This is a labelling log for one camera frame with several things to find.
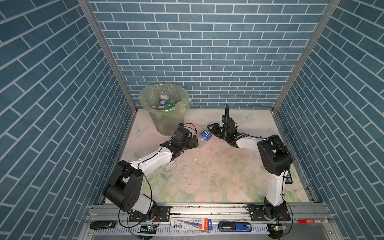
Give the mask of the blue label water bottle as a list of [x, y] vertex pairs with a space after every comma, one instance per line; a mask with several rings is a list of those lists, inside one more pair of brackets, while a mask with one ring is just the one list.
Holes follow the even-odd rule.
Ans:
[[204, 130], [198, 136], [198, 147], [201, 148], [204, 146], [212, 137], [212, 133], [209, 130]]

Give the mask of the green plastic bottle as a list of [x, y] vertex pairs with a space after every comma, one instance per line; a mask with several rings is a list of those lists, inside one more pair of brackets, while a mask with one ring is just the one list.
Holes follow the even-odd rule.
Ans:
[[175, 105], [176, 105], [176, 104], [175, 104], [174, 101], [170, 101], [170, 102], [168, 102], [168, 103], [165, 105], [164, 110], [170, 110], [170, 109], [174, 108]]

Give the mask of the small blue label bottle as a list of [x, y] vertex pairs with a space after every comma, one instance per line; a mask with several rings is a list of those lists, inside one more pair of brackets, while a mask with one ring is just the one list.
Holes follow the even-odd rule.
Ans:
[[167, 92], [161, 92], [159, 95], [160, 106], [165, 106], [168, 103], [169, 94]]

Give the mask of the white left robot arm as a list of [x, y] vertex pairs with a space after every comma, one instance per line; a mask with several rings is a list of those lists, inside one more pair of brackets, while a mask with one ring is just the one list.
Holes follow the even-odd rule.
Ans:
[[124, 212], [133, 210], [152, 215], [157, 203], [153, 200], [153, 194], [149, 197], [141, 194], [143, 181], [149, 182], [149, 174], [172, 162], [186, 150], [198, 146], [197, 135], [187, 127], [178, 127], [173, 136], [153, 153], [137, 161], [118, 162], [107, 180], [103, 196]]

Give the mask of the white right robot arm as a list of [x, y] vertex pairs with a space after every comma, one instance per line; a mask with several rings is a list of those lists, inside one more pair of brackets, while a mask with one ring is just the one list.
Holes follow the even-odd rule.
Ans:
[[208, 125], [207, 129], [232, 147], [259, 151], [263, 166], [268, 172], [268, 191], [264, 198], [265, 216], [271, 220], [282, 216], [287, 211], [284, 195], [293, 157], [281, 138], [278, 135], [255, 137], [238, 132], [237, 123], [230, 117], [229, 106], [225, 107], [221, 121]]

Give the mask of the green lined trash bin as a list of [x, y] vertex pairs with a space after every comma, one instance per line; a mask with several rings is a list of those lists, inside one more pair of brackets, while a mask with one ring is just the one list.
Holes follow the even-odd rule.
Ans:
[[192, 100], [183, 87], [175, 84], [147, 86], [139, 93], [141, 106], [148, 111], [157, 131], [171, 136], [178, 124], [185, 122], [185, 114]]

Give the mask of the black calculator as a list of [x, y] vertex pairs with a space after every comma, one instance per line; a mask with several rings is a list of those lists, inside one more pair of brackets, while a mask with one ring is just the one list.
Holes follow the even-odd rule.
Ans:
[[293, 184], [293, 178], [292, 178], [292, 175], [291, 175], [291, 172], [290, 172], [290, 171], [287, 171], [287, 175], [286, 175], [286, 184], [287, 184], [287, 185]]

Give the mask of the blue black device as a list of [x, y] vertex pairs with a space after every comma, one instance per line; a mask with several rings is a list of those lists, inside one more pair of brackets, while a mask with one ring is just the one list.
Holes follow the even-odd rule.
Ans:
[[241, 222], [220, 222], [218, 224], [218, 229], [220, 232], [251, 232], [252, 225], [250, 223], [241, 223]]

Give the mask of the red marker pen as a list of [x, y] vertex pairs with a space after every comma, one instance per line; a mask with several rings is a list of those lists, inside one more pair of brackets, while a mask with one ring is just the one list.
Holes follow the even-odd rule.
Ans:
[[328, 223], [328, 219], [317, 219], [317, 220], [298, 220], [299, 224], [324, 224]]

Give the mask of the black remote control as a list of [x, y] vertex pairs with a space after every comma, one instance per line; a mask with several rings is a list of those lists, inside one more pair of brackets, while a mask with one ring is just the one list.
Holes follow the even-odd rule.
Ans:
[[116, 223], [116, 221], [95, 221], [90, 223], [90, 229], [103, 230], [108, 228], [115, 228]]

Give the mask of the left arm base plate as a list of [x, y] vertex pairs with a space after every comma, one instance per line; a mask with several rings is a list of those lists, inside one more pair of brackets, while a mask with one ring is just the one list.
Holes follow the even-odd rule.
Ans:
[[151, 209], [150, 213], [145, 215], [139, 211], [130, 211], [129, 222], [169, 222], [171, 214], [171, 206], [157, 206], [156, 209]]

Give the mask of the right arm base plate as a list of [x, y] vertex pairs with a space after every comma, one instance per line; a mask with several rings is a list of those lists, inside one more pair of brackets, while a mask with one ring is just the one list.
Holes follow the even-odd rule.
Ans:
[[246, 205], [246, 210], [250, 213], [250, 217], [253, 222], [291, 220], [290, 212], [285, 203], [282, 203], [277, 207], [274, 207], [270, 204], [248, 204]]

